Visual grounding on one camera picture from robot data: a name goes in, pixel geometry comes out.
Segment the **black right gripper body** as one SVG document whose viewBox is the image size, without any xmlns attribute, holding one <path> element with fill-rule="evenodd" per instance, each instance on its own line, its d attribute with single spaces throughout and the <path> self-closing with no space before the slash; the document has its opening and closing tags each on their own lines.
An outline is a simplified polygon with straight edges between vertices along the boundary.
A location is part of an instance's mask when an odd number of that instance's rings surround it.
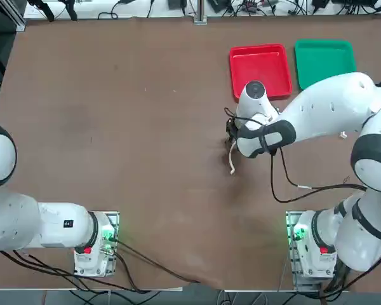
<svg viewBox="0 0 381 305">
<path fill-rule="evenodd" d="M 235 140 L 237 140 L 238 127 L 236 123 L 237 117 L 234 116 L 231 116 L 226 122 L 226 133 L 228 135 L 228 142 L 234 142 Z"/>
</svg>

